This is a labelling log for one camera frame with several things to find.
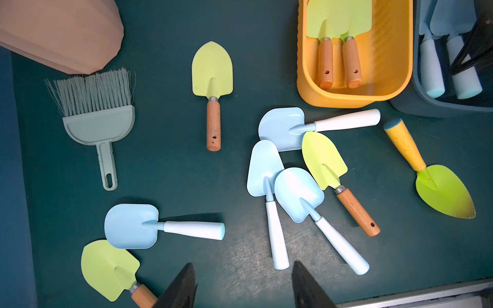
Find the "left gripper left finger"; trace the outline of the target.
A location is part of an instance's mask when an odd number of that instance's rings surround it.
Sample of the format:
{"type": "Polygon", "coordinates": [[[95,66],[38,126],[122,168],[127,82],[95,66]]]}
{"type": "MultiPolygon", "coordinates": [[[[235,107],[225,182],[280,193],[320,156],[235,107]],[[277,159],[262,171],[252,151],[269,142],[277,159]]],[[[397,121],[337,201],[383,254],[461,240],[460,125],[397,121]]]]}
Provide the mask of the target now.
{"type": "Polygon", "coordinates": [[[187,263],[153,307],[192,308],[196,295],[195,270],[187,263]]]}

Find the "green shovel corner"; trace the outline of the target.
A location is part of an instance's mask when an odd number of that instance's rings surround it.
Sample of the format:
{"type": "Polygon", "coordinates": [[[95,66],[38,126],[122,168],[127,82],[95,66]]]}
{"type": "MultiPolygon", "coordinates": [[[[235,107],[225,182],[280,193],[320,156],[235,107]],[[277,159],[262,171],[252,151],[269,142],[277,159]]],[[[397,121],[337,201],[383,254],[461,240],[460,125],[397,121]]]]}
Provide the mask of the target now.
{"type": "Polygon", "coordinates": [[[139,267],[140,262],[130,252],[113,247],[107,240],[93,241],[83,248],[83,278],[110,302],[127,290],[139,307],[153,307],[157,303],[157,297],[137,282],[139,267]]]}

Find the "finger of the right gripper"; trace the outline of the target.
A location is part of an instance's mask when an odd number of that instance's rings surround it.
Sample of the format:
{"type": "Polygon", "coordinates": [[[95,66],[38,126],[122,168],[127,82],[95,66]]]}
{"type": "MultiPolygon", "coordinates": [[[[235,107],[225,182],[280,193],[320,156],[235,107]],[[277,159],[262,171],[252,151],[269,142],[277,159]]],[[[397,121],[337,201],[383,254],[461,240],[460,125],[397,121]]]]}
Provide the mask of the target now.
{"type": "Polygon", "coordinates": [[[492,16],[480,15],[468,41],[459,54],[453,57],[449,71],[452,75],[459,74],[469,68],[479,70],[492,65],[492,16]]]}

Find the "blue-grey storage box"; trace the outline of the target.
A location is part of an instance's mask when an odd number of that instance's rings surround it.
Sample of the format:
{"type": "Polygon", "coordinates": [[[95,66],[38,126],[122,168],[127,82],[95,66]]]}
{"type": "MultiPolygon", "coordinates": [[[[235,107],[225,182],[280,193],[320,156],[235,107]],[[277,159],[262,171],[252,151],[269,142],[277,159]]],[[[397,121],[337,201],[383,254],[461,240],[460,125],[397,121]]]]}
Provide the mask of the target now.
{"type": "MultiPolygon", "coordinates": [[[[480,15],[492,16],[492,1],[474,1],[476,21],[480,15]]],[[[414,2],[414,35],[413,35],[413,75],[410,84],[395,98],[391,99],[392,106],[398,111],[434,118],[450,118],[474,112],[492,111],[492,65],[476,72],[483,91],[466,100],[459,100],[454,89],[452,74],[449,71],[450,63],[446,47],[448,36],[434,36],[437,55],[440,61],[445,85],[445,93],[438,98],[429,97],[420,81],[420,52],[419,47],[423,36],[419,35],[420,1],[414,2]]],[[[464,44],[468,41],[471,32],[462,33],[464,44]]]]}

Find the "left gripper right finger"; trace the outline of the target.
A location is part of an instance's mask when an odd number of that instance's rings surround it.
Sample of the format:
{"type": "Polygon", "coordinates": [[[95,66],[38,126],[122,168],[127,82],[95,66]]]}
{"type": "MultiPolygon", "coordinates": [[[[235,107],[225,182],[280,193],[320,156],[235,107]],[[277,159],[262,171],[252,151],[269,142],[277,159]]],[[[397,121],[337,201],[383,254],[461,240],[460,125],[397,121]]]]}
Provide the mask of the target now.
{"type": "Polygon", "coordinates": [[[336,305],[300,261],[294,262],[291,278],[295,307],[336,308],[336,305]]]}

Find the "yellow storage box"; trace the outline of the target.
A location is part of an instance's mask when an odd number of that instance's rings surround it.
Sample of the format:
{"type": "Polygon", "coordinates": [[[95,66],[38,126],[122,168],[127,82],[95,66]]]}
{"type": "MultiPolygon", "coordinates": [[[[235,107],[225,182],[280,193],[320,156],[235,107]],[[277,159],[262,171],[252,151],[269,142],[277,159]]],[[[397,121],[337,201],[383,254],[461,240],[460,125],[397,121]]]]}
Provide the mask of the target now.
{"type": "Polygon", "coordinates": [[[400,94],[413,71],[413,2],[373,1],[372,28],[356,37],[362,85],[345,84],[342,42],[333,43],[334,84],[322,90],[316,83],[318,39],[307,36],[307,1],[299,1],[297,89],[315,107],[358,109],[400,94]]]}

